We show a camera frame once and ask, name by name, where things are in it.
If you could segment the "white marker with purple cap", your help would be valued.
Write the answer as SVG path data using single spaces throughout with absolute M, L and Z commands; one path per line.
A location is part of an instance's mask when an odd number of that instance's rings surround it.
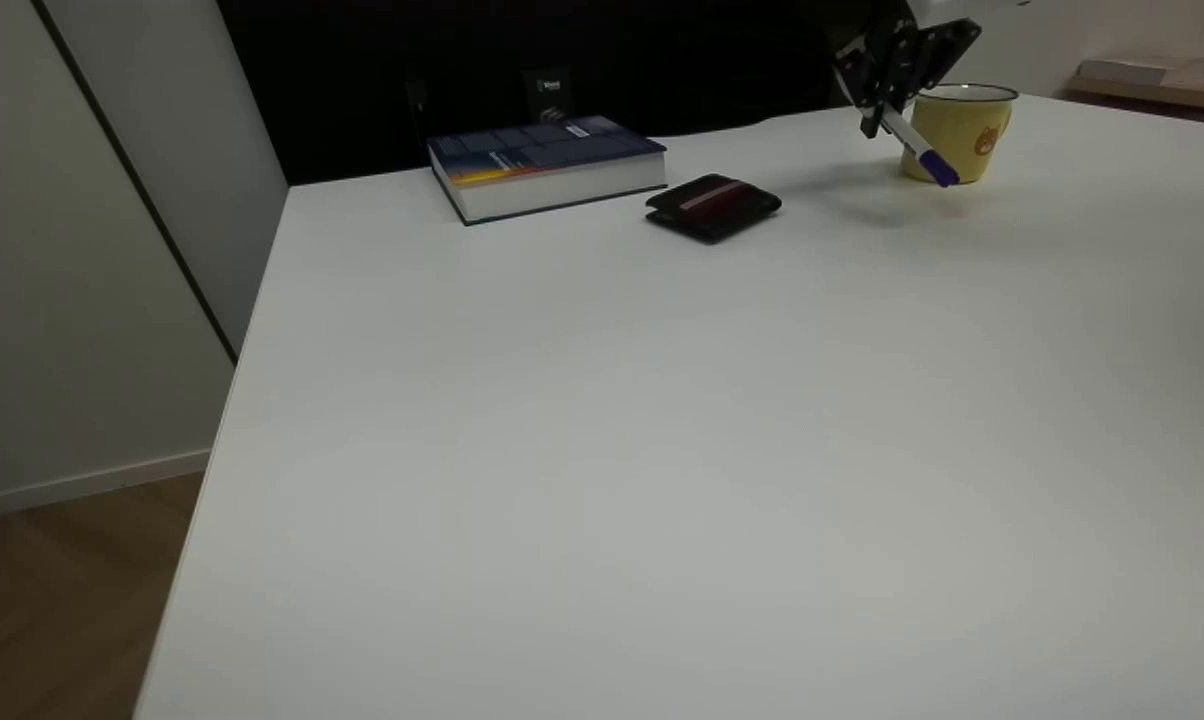
M 961 183 L 961 172 L 899 111 L 886 108 L 880 123 L 912 151 L 912 158 L 927 172 L 934 183 Z

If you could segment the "black wallet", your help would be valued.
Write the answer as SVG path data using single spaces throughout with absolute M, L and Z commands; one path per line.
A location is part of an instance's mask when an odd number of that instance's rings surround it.
M 758 183 L 733 177 L 695 177 L 650 201 L 650 225 L 682 230 L 700 244 L 721 244 L 760 221 L 767 221 L 781 201 Z

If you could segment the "wooden side table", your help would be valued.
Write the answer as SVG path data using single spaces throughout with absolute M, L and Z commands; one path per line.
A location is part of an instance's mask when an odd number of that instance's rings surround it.
M 1081 59 L 1066 85 L 1068 94 L 1161 117 L 1204 121 L 1204 54 L 1095 54 Z

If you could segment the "yellow enamel mug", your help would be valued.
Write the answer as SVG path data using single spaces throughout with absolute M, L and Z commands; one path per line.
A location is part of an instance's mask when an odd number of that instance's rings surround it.
M 976 183 L 1012 121 L 1016 86 L 1006 85 L 944 85 L 912 103 L 912 129 L 958 172 Z

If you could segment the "blue hardcover book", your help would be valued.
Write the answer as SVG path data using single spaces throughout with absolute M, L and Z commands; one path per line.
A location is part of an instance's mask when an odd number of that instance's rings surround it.
M 464 225 L 664 183 L 664 149 L 607 117 L 431 135 L 430 164 Z

